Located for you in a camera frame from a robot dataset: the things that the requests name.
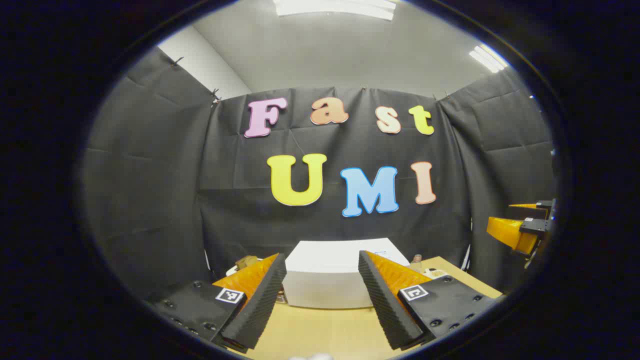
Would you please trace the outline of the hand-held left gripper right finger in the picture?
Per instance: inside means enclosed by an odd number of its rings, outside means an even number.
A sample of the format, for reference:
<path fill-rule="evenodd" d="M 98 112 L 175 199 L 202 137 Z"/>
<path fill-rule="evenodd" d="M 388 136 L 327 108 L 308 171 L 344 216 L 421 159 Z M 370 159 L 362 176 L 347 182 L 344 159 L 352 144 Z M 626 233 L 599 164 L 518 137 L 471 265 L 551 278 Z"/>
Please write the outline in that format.
<path fill-rule="evenodd" d="M 359 251 L 358 271 L 393 350 L 445 337 L 483 315 L 499 299 L 449 273 L 430 278 L 366 250 Z"/>

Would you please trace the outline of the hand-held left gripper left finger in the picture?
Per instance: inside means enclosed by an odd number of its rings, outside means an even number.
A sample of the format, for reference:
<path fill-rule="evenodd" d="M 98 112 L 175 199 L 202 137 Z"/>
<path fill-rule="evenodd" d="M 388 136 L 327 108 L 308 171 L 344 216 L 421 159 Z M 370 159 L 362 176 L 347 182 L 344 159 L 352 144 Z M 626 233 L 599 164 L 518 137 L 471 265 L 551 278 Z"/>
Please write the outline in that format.
<path fill-rule="evenodd" d="M 287 269 L 275 253 L 215 282 L 173 284 L 147 297 L 163 317 L 202 340 L 247 353 L 256 348 Z"/>

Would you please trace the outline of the white microwave oven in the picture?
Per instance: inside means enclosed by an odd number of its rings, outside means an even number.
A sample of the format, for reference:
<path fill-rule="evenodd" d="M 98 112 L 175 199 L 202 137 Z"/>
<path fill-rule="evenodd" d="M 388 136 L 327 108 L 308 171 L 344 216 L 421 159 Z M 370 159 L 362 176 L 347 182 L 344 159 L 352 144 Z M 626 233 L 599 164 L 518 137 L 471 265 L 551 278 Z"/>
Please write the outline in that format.
<path fill-rule="evenodd" d="M 359 273 L 359 252 L 370 251 L 409 266 L 388 238 L 300 241 L 286 257 L 282 282 L 290 306 L 315 309 L 361 309 L 372 306 Z"/>

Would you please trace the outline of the black backdrop cloth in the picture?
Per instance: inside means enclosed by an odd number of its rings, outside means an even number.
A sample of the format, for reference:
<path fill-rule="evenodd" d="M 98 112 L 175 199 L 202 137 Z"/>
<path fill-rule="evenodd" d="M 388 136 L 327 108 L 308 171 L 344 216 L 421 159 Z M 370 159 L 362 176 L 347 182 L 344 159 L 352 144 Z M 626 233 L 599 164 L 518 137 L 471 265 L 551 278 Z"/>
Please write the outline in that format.
<path fill-rule="evenodd" d="M 505 291 L 524 265 L 486 233 L 488 218 L 555 198 L 552 150 L 511 70 L 439 101 L 322 86 L 213 104 L 154 48 L 101 107 L 82 192 L 96 243 L 139 297 L 302 240 L 384 238 L 407 259 L 469 260 Z"/>

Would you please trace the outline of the slatted ceiling light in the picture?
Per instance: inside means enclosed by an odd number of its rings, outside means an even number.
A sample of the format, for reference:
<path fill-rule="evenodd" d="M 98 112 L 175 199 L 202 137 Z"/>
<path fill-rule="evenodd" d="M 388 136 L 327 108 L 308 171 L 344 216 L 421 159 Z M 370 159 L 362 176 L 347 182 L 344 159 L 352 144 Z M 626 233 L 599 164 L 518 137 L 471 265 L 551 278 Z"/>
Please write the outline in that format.
<path fill-rule="evenodd" d="M 493 74 L 501 72 L 510 66 L 501 55 L 484 43 L 476 45 L 469 52 L 469 55 Z"/>

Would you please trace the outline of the long ceiling light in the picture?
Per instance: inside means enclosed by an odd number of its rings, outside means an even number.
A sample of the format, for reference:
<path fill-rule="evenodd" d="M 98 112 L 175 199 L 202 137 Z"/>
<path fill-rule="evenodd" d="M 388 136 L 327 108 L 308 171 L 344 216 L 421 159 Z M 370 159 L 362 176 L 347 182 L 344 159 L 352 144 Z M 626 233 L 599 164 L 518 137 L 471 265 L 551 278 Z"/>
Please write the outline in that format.
<path fill-rule="evenodd" d="M 390 0 L 272 0 L 279 17 L 339 13 L 392 21 L 397 4 Z"/>

